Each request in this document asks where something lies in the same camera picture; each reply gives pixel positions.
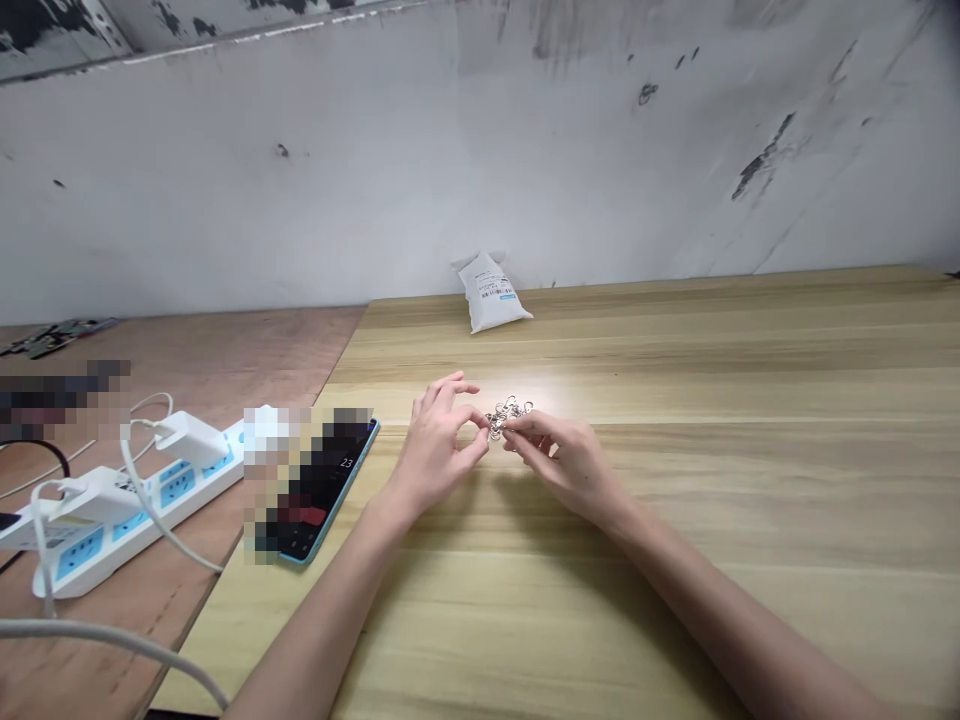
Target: blue phone case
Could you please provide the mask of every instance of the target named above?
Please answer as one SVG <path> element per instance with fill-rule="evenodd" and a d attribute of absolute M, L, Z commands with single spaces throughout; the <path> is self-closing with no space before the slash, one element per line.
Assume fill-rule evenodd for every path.
<path fill-rule="evenodd" d="M 317 539 L 313 543 L 313 547 L 310 548 L 310 554 L 307 555 L 303 560 L 299 558 L 291 557 L 284 553 L 280 553 L 279 558 L 284 562 L 294 563 L 296 565 L 309 565 L 313 562 L 313 558 L 316 557 L 317 552 L 320 550 L 320 545 L 323 544 L 323 539 L 327 536 L 330 527 L 333 525 L 334 518 L 337 517 L 337 513 L 340 512 L 340 506 L 343 505 L 343 500 L 347 497 L 347 493 L 350 492 L 350 488 L 353 486 L 353 480 L 357 477 L 357 473 L 360 472 L 360 466 L 363 465 L 364 459 L 367 457 L 367 451 L 370 449 L 370 446 L 373 445 L 373 441 L 377 437 L 377 433 L 380 432 L 380 421 L 374 418 L 370 422 L 373 423 L 373 431 L 370 433 L 370 437 L 367 439 L 367 444 L 363 446 L 363 450 L 360 452 L 360 457 L 357 462 L 354 464 L 353 469 L 350 471 L 350 476 L 347 478 L 347 482 L 343 485 L 343 490 L 340 492 L 340 497 L 337 498 L 337 502 L 333 504 L 333 509 L 330 511 L 330 514 L 327 515 L 323 523 L 323 529 L 320 531 L 320 534 L 317 535 Z"/>

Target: hand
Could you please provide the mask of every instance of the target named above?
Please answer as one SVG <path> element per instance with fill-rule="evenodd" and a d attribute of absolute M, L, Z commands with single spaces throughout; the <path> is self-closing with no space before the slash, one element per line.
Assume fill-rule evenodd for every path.
<path fill-rule="evenodd" d="M 532 410 L 505 422 L 504 438 L 561 503 L 600 528 L 633 505 L 587 423 Z"/>
<path fill-rule="evenodd" d="M 432 383 L 413 401 L 407 439 L 384 488 L 409 513 L 410 522 L 452 493 L 486 455 L 490 421 L 473 405 L 453 407 L 454 396 L 479 391 L 463 380 L 461 371 Z M 458 451 L 457 431 L 468 422 L 480 429 Z"/>

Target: white plastic bag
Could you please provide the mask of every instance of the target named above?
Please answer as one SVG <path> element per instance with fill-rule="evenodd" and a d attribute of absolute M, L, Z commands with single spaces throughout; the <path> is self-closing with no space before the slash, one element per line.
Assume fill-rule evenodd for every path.
<path fill-rule="evenodd" d="M 466 289 L 472 333 L 514 320 L 533 318 L 523 309 L 503 270 L 483 250 L 472 258 L 454 263 L 453 269 L 460 275 Z"/>

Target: light wood tabletop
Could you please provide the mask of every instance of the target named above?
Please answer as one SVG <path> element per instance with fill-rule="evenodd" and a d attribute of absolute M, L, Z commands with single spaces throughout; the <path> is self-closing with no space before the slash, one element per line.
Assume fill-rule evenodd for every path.
<path fill-rule="evenodd" d="M 585 418 L 630 491 L 905 717 L 960 708 L 960 282 L 910 268 L 377 301 L 323 407 L 383 423 L 314 563 L 234 552 L 182 653 L 233 695 L 386 481 L 413 398 L 462 369 Z M 154 707 L 217 714 L 167 674 Z M 405 539 L 339 718 L 744 711 L 599 531 L 494 447 Z"/>

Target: wooden table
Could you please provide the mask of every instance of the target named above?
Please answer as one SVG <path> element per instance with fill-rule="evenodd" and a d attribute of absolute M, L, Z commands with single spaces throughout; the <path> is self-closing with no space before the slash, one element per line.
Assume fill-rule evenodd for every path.
<path fill-rule="evenodd" d="M 40 360 L 0 358 L 4 375 L 85 372 L 89 359 L 131 362 L 130 398 L 173 394 L 176 409 L 217 427 L 243 417 L 247 407 L 307 407 L 314 402 L 353 333 L 363 308 L 314 308 L 256 313 L 127 320 Z M 0 328 L 0 344 L 26 335 Z M 142 417 L 159 419 L 163 403 Z M 116 426 L 71 463 L 75 474 L 120 464 Z M 145 442 L 142 435 L 134 446 Z M 70 454 L 80 439 L 61 447 Z M 169 463 L 151 450 L 137 463 L 144 475 Z M 55 465 L 46 452 L 25 445 L 0 452 L 0 492 Z M 253 486 L 238 483 L 177 526 L 177 534 L 206 558 L 224 562 L 243 526 Z M 17 510 L 25 490 L 0 501 Z M 0 562 L 10 557 L 0 552 Z M 30 592 L 36 558 L 30 553 L 0 576 L 0 617 L 40 617 Z M 165 540 L 125 564 L 89 594 L 57 603 L 62 617 L 108 623 L 177 649 L 216 578 Z M 153 696 L 160 667 L 109 645 L 80 640 L 4 640 L 0 644 L 0 719 L 69 717 L 130 720 Z"/>
<path fill-rule="evenodd" d="M 960 707 L 960 283 L 880 268 L 374 302 L 325 386 L 384 427 L 317 560 L 241 547 L 182 653 L 240 687 L 387 479 L 411 400 L 466 371 L 596 427 L 631 492 L 905 717 Z M 216 714 L 168 673 L 154 707 Z M 644 580 L 494 447 L 405 539 L 340 718 L 740 717 Z"/>

